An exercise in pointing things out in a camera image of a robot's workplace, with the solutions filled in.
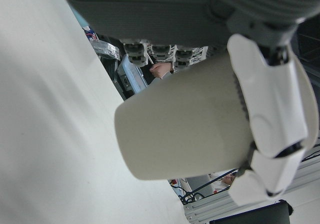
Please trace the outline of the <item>operator bare hand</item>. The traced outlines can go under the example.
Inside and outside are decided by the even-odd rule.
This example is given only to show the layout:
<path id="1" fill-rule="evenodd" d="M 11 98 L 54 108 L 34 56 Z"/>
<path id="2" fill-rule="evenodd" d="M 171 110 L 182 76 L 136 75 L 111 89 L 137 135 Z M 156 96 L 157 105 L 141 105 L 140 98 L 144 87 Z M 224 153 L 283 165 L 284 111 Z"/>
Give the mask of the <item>operator bare hand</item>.
<path id="1" fill-rule="evenodd" d="M 173 66 L 170 62 L 158 62 L 153 64 L 149 71 L 155 78 L 162 79 L 168 72 L 173 71 Z"/>

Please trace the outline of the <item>left white dexterous robot hand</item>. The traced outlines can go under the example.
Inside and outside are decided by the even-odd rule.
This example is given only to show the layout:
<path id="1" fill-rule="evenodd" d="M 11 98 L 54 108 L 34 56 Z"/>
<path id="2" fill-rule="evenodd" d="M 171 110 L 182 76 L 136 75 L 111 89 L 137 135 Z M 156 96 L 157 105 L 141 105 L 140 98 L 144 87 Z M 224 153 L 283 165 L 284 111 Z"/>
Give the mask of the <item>left white dexterous robot hand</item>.
<path id="1" fill-rule="evenodd" d="M 163 59 L 178 73 L 115 111 L 122 157 L 141 180 L 238 168 L 229 189 L 247 205 L 277 199 L 318 137 L 318 105 L 294 54 L 298 25 L 320 0 L 67 0 L 130 60 Z"/>

